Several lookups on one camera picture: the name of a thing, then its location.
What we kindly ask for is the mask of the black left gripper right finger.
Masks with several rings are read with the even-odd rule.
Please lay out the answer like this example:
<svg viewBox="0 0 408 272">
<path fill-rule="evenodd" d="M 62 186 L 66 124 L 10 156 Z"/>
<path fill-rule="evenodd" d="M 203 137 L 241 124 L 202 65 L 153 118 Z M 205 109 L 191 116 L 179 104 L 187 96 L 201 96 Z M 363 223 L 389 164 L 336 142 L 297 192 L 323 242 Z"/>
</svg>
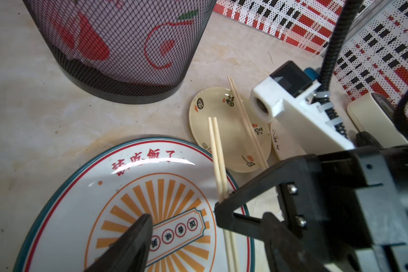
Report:
<svg viewBox="0 0 408 272">
<path fill-rule="evenodd" d="M 263 214 L 261 233 L 271 272 L 327 272 L 324 261 L 330 260 L 329 234 L 317 228 L 300 240 L 278 218 Z"/>
</svg>

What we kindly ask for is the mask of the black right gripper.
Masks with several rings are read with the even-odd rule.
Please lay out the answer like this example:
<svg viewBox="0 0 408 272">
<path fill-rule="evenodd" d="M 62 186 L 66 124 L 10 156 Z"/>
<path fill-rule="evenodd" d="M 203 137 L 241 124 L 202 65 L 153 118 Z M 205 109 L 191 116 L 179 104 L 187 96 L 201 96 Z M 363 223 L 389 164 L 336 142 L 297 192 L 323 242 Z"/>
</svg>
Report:
<svg viewBox="0 0 408 272">
<path fill-rule="evenodd" d="M 284 224 L 317 260 L 408 272 L 408 145 L 280 161 L 216 203 L 217 226 L 263 240 L 262 219 L 235 210 L 277 186 Z"/>
</svg>

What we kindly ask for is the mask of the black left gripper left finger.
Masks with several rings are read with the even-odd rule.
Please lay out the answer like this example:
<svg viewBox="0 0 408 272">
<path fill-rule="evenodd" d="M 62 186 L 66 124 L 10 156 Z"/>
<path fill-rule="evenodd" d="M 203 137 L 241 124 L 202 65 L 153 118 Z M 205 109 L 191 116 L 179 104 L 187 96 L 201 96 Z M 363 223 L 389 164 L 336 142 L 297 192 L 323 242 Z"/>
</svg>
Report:
<svg viewBox="0 0 408 272">
<path fill-rule="evenodd" d="M 143 272 L 153 235 L 150 214 L 137 221 L 88 269 L 88 272 Z"/>
</svg>

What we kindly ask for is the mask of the bare chopsticks pair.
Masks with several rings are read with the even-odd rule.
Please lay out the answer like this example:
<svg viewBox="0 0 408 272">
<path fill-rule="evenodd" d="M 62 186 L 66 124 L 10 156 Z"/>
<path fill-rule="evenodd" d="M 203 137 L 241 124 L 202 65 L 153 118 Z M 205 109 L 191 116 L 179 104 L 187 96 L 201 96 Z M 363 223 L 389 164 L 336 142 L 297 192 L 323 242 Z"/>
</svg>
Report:
<svg viewBox="0 0 408 272">
<path fill-rule="evenodd" d="M 219 133 L 218 120 L 216 117 L 208 118 L 211 153 L 213 157 L 216 188 L 218 190 L 219 204 L 228 197 L 227 172 L 224 162 L 222 141 Z M 227 266 L 229 272 L 239 272 L 239 256 L 234 233 L 223 229 L 226 249 Z"/>
<path fill-rule="evenodd" d="M 227 79 L 228 79 L 228 82 L 230 84 L 231 90 L 232 90 L 232 92 L 233 92 L 233 94 L 235 96 L 235 99 L 238 101 L 241 118 L 243 120 L 245 129 L 246 129 L 246 131 L 248 133 L 250 141 L 252 143 L 252 147 L 253 147 L 253 149 L 254 149 L 254 151 L 256 153 L 256 156 L 258 158 L 258 162 L 260 164 L 260 167 L 263 170 L 267 170 L 268 167 L 269 167 L 269 165 L 267 163 L 267 159 L 265 158 L 264 153 L 263 153 L 263 151 L 261 149 L 260 143 L 259 143 L 259 141 L 258 141 L 258 139 L 256 137 L 255 132 L 253 131 L 252 124 L 250 123 L 248 113 L 247 113 L 246 108 L 244 106 L 241 95 L 240 95 L 240 93 L 238 91 L 238 88 L 236 87 L 235 82 L 232 79 L 232 77 L 227 76 Z"/>
</svg>

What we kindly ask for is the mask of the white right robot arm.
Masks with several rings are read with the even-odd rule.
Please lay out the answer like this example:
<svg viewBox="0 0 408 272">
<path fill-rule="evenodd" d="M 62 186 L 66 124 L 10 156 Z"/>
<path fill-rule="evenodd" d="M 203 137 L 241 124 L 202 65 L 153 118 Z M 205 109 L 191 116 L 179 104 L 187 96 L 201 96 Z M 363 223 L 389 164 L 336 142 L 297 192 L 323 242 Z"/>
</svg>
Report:
<svg viewBox="0 0 408 272">
<path fill-rule="evenodd" d="M 262 241 L 272 272 L 408 272 L 408 1 L 354 37 L 372 1 L 218 1 L 215 11 L 314 54 L 252 90 L 304 150 L 215 205 L 216 224 Z"/>
</svg>

